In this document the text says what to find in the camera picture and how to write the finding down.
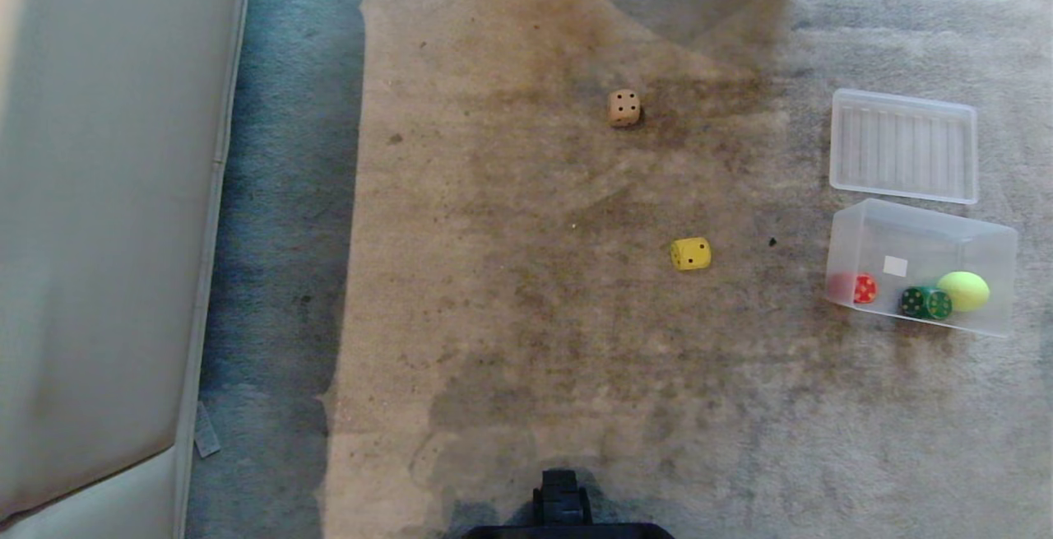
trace green die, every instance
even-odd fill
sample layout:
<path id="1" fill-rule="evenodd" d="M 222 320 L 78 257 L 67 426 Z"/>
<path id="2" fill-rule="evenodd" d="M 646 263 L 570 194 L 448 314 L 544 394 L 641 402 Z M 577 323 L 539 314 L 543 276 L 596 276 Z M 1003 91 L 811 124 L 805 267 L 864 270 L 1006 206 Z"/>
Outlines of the green die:
<path id="1" fill-rule="evenodd" d="M 953 306 L 951 296 L 940 288 L 912 286 L 903 291 L 899 298 L 899 310 L 914 319 L 942 321 L 951 317 Z"/>

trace clear plastic box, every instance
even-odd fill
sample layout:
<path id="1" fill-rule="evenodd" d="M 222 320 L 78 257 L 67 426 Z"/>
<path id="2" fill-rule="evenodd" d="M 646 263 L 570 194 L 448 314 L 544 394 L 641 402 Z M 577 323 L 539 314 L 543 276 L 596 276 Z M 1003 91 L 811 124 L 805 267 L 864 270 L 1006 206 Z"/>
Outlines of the clear plastic box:
<path id="1" fill-rule="evenodd" d="M 976 111 L 882 93 L 834 93 L 830 185 L 975 204 Z"/>
<path id="2" fill-rule="evenodd" d="M 834 214 L 827 298 L 865 313 L 1008 337 L 1016 245 L 1014 228 L 867 199 Z M 991 291 L 986 305 L 969 313 L 953 311 L 946 321 L 900 314 L 900 295 L 907 287 L 936 286 L 952 272 L 971 272 L 985 279 Z M 876 281 L 874 302 L 854 302 L 856 274 L 870 274 Z"/>

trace yellow die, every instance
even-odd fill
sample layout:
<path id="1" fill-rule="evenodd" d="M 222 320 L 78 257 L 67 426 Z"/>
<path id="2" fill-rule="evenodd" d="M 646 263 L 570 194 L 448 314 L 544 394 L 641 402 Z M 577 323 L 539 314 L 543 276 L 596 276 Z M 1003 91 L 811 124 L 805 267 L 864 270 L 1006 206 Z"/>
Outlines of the yellow die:
<path id="1" fill-rule="evenodd" d="M 670 253 L 673 255 L 673 266 L 680 272 L 702 270 L 703 266 L 710 266 L 713 258 L 710 242 L 700 236 L 694 239 L 674 240 Z"/>

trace yellow ball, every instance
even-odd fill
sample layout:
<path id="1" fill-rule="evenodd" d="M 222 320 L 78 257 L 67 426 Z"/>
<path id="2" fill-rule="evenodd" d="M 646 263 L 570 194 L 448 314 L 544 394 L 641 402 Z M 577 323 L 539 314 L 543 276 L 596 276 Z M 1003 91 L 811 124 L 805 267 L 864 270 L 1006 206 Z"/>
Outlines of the yellow ball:
<path id="1" fill-rule="evenodd" d="M 991 298 L 991 290 L 987 282 L 976 274 L 971 272 L 952 272 L 945 277 L 940 277 L 937 288 L 947 292 L 951 296 L 951 303 L 954 311 L 976 311 L 986 305 Z"/>

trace black device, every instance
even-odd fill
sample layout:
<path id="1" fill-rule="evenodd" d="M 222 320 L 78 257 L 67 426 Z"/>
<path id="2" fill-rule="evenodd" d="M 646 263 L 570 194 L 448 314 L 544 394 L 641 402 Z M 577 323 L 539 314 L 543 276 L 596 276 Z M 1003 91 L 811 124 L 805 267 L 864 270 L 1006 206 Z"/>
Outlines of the black device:
<path id="1" fill-rule="evenodd" d="M 589 493 L 569 470 L 541 473 L 532 526 L 480 526 L 464 539 L 673 539 L 656 524 L 594 524 Z"/>

